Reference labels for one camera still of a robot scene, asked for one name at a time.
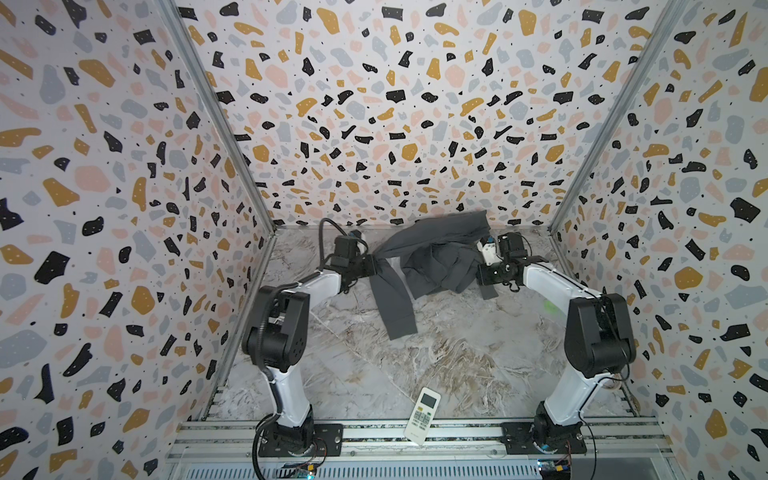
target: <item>terrazzo wallpaper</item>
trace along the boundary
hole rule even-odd
[[[260,226],[154,4],[0,15],[0,476],[158,478]]]
[[[664,0],[179,0],[275,223],[549,223]]]
[[[556,233],[688,478],[768,471],[768,2],[691,2]]]

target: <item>gray cloth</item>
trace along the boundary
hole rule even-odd
[[[413,305],[406,286],[386,259],[400,257],[400,268],[413,298],[443,290],[463,292],[475,279],[481,261],[476,243],[490,235],[485,210],[425,218],[392,235],[373,252],[379,274],[371,276],[389,339],[417,333]],[[495,290],[483,290],[484,298]]]

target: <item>metal corner post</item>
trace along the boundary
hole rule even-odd
[[[654,25],[650,40],[648,40],[648,43],[645,45],[643,54],[640,55],[640,60],[638,60],[637,66],[630,74],[627,84],[621,89],[621,92],[619,92],[616,103],[608,113],[602,129],[587,152],[584,163],[576,172],[576,175],[571,182],[571,186],[565,194],[565,198],[560,203],[558,211],[555,212],[554,218],[548,227],[550,232],[554,233],[563,224],[565,217],[568,215],[568,210],[570,210],[571,205],[573,205],[578,198],[579,191],[589,179],[589,174],[598,164],[603,150],[606,145],[608,145],[608,142],[611,141],[614,131],[616,131],[616,127],[618,127],[621,123],[621,119],[624,118],[627,110],[629,110],[643,81],[648,76],[651,67],[654,66],[656,59],[663,50],[664,45],[667,43],[667,39],[672,35],[675,25],[680,20],[680,17],[683,16],[683,11],[687,3],[687,0],[669,0],[664,6],[664,10],[661,12],[661,15],[659,15],[656,25]]]
[[[224,144],[224,149],[227,152],[227,155],[232,159],[235,171],[243,182],[243,188],[250,198],[253,208],[256,209],[258,219],[269,232],[269,236],[273,237],[275,234],[275,224],[261,199],[259,189],[253,182],[248,166],[245,165],[243,153],[237,146],[230,125],[219,108],[216,92],[214,92],[210,83],[208,83],[208,79],[205,76],[205,68],[200,62],[200,57],[197,56],[191,38],[187,35],[187,29],[184,28],[184,22],[181,20],[176,2],[174,0],[155,0],[155,5],[157,5],[160,16],[162,17],[165,26],[168,27],[170,36],[178,48],[179,56],[189,70],[192,82],[194,83],[197,92],[200,94],[203,106],[208,110],[208,114],[214,123],[214,127],[219,131],[221,141]]]
[[[224,350],[224,354],[221,356],[222,367],[219,368],[214,374],[216,376],[214,380],[214,390],[210,394],[210,398],[208,399],[205,408],[202,412],[200,412],[200,418],[198,420],[207,419],[210,412],[210,407],[214,403],[219,388],[227,381],[227,379],[230,378],[230,371],[232,370],[232,365],[235,362],[237,352],[240,351],[240,341],[245,333],[244,327],[246,325],[246,317],[250,313],[253,307],[253,303],[256,301],[256,293],[261,287],[261,281],[263,280],[264,274],[266,273],[266,267],[270,263],[270,258],[272,256],[272,252],[274,251],[276,242],[277,235],[272,235],[264,249],[261,250],[263,257],[261,257],[261,261],[257,267],[256,276],[253,278],[253,282],[251,282],[251,288],[248,291],[243,309],[240,311],[240,315],[237,317],[237,323],[235,324],[232,340],[228,342],[227,348]]]

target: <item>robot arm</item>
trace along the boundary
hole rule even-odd
[[[278,418],[268,435],[289,452],[305,452],[314,435],[312,406],[296,366],[306,348],[310,309],[348,292],[358,279],[376,274],[367,248],[358,231],[339,235],[334,252],[318,270],[295,283],[262,286],[257,292],[241,347],[270,385]]]
[[[365,246],[361,252],[359,245]],[[581,413],[600,382],[634,361],[634,337],[627,303],[576,283],[542,257],[529,255],[516,233],[478,242],[483,262],[481,285],[502,283],[539,292],[567,314],[564,348],[568,364],[555,391],[537,409],[534,440],[557,445],[578,433]],[[306,348],[309,311],[338,293],[346,293],[363,277],[376,274],[376,264],[359,232],[336,238],[334,253],[320,268],[282,286],[262,286],[243,335],[243,351],[270,384],[279,416],[271,435],[291,452],[312,443],[314,420],[296,364]]]
[[[568,364],[554,392],[539,405],[533,423],[536,444],[558,444],[578,433],[581,414],[600,382],[635,359],[627,301],[576,283],[545,259],[529,256],[516,233],[478,242],[478,249],[484,260],[478,268],[478,283],[503,283],[510,290],[511,282],[525,285],[567,315]]]

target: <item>remote control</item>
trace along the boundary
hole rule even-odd
[[[435,418],[440,394],[426,387],[419,394],[419,401],[413,407],[413,413],[406,426],[406,438],[417,445],[424,445],[429,426]]]

